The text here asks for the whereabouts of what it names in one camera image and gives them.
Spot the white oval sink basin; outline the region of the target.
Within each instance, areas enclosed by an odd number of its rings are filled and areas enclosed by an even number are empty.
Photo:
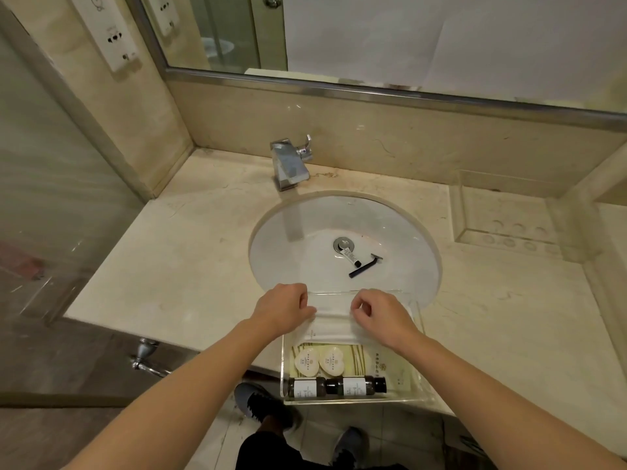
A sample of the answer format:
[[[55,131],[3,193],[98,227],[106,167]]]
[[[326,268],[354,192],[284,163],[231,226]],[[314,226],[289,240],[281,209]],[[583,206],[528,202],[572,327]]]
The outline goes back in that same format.
[[[377,254],[383,261],[355,278],[351,262],[333,249],[349,237],[362,265]],[[253,235],[249,263],[257,283],[304,283],[312,292],[379,289],[410,293],[424,308],[440,289],[442,260],[419,221],[371,198],[313,196],[269,213]]]

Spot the clear acrylic cup tray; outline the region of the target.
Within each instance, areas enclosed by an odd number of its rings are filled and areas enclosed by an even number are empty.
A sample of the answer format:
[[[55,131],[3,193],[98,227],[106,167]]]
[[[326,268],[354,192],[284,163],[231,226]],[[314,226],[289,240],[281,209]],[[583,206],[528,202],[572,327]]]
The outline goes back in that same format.
[[[550,202],[565,189],[553,182],[457,170],[448,189],[453,240],[563,260]]]

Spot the black trousers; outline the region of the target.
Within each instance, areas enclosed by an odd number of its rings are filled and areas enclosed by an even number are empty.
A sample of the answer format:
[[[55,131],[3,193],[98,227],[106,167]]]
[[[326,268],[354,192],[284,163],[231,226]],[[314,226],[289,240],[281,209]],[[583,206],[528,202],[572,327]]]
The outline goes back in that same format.
[[[285,431],[273,417],[267,417],[258,430],[239,448],[234,470],[337,470],[328,464],[308,461],[288,445]],[[400,464],[362,467],[358,470],[408,470]]]

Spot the grey left shoe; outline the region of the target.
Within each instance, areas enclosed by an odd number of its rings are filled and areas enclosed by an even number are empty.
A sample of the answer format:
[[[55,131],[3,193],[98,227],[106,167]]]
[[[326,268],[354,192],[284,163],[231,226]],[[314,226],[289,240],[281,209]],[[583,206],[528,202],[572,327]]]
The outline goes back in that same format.
[[[267,417],[273,417],[278,420],[283,431],[296,430],[302,423],[302,417],[297,411],[291,410],[281,399],[253,382],[239,383],[233,396],[239,411],[259,423]]]

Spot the clear acrylic amenity tray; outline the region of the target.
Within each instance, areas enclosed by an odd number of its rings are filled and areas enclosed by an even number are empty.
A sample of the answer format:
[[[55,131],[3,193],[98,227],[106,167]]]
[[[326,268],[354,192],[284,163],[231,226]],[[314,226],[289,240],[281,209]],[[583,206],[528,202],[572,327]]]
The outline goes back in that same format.
[[[318,308],[342,308],[350,310],[350,304],[357,294],[356,291],[342,292],[310,292],[309,304]],[[415,403],[427,406],[435,401],[434,393],[427,380],[414,369],[414,381],[412,391],[406,393],[386,393],[361,397],[343,397],[337,395],[326,395],[325,397],[313,399],[293,399],[287,397],[286,387],[288,379],[288,352],[291,347],[296,347],[302,343],[302,332],[311,321],[307,321],[296,330],[281,338],[281,369],[280,369],[280,396],[289,405],[313,405],[313,404],[357,404],[357,403]],[[383,347],[375,340],[375,343],[362,345],[363,347]]]

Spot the white plastic packet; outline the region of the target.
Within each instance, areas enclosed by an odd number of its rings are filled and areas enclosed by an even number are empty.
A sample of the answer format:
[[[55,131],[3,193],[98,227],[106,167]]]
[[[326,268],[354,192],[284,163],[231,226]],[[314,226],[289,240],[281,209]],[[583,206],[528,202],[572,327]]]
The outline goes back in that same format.
[[[301,341],[336,345],[375,343],[375,339],[357,324],[349,308],[318,308],[302,332]]]

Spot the black disposable razor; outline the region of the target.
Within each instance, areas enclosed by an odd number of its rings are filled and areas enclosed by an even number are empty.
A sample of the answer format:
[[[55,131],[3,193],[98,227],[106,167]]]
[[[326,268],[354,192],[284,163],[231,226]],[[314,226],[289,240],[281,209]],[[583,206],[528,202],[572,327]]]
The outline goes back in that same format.
[[[358,268],[356,268],[355,270],[353,270],[352,272],[349,273],[349,278],[355,278],[356,276],[359,276],[360,274],[362,274],[363,272],[365,272],[366,270],[372,268],[373,266],[381,263],[383,261],[383,258],[380,257],[377,254],[371,254],[371,258],[372,260],[362,266],[359,266]]]

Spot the chrome square faucet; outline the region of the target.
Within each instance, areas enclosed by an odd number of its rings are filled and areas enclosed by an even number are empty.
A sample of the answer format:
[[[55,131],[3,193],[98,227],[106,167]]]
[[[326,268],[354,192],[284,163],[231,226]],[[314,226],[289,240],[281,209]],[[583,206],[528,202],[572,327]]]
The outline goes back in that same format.
[[[296,147],[285,138],[270,143],[273,163],[273,181],[278,192],[295,188],[299,183],[308,181],[310,173],[305,162],[311,160],[311,135],[307,135],[304,145]]]

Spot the wall mirror with metal frame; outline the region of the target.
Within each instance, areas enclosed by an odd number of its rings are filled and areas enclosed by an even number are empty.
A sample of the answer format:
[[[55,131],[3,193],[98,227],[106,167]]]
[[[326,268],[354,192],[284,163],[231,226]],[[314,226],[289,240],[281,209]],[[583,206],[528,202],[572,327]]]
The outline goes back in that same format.
[[[627,0],[125,0],[166,78],[627,133]]]

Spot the person's right hand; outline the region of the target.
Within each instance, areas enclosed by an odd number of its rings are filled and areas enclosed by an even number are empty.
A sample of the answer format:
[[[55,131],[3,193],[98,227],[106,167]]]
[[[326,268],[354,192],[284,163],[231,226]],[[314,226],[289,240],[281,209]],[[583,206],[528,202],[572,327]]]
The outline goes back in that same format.
[[[421,336],[410,314],[391,293],[362,289],[350,304],[351,314],[352,309],[372,311],[375,326],[369,335],[397,355],[407,357],[412,344]]]

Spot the striped beige packet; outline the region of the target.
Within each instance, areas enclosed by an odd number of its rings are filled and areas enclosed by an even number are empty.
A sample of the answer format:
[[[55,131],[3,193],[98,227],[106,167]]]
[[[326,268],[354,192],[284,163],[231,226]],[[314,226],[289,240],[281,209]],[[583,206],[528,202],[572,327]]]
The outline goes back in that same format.
[[[301,349],[306,347],[315,347],[319,351],[319,347],[323,347],[325,345],[333,345],[340,347],[344,353],[344,362],[346,364],[346,369],[344,374],[341,377],[363,377],[364,374],[364,354],[363,354],[363,346],[362,345],[336,345],[336,344],[326,344],[326,343],[302,343],[297,345],[296,347],[291,347],[288,352],[288,375],[290,378],[298,378],[296,377],[296,371],[294,368],[294,357],[297,355]],[[329,377],[326,375],[321,369],[318,374],[318,377],[323,377],[325,379],[333,379],[337,377]]]

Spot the round white soap packet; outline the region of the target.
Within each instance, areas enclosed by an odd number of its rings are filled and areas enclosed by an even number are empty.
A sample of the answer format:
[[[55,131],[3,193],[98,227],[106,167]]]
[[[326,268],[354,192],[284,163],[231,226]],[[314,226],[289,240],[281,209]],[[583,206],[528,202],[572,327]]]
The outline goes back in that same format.
[[[320,372],[317,348],[306,347],[301,349],[294,357],[294,368],[298,378],[316,378]]]
[[[318,363],[320,369],[329,377],[341,377],[346,369],[342,349],[333,345],[319,347]]]

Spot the pale printed flat box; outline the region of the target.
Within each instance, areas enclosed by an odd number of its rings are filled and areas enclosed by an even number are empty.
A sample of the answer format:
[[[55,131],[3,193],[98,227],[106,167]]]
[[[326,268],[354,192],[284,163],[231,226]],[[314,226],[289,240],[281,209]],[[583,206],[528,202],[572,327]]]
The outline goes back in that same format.
[[[385,379],[387,393],[412,391],[414,369],[402,357],[383,347],[363,347],[364,374]]]

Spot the grey right shoe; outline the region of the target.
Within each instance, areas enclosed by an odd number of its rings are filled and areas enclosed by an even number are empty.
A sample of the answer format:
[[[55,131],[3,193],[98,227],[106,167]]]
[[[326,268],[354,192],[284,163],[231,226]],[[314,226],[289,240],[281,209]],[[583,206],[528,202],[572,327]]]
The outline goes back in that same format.
[[[358,470],[364,466],[369,452],[369,436],[357,427],[348,427],[337,441],[330,466],[337,470]]]

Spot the glass shower door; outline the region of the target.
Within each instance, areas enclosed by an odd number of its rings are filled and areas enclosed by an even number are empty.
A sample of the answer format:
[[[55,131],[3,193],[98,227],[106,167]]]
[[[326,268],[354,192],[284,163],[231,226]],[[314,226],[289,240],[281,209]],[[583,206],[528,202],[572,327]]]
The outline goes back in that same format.
[[[0,0],[0,319],[64,314],[144,206],[114,145]]]

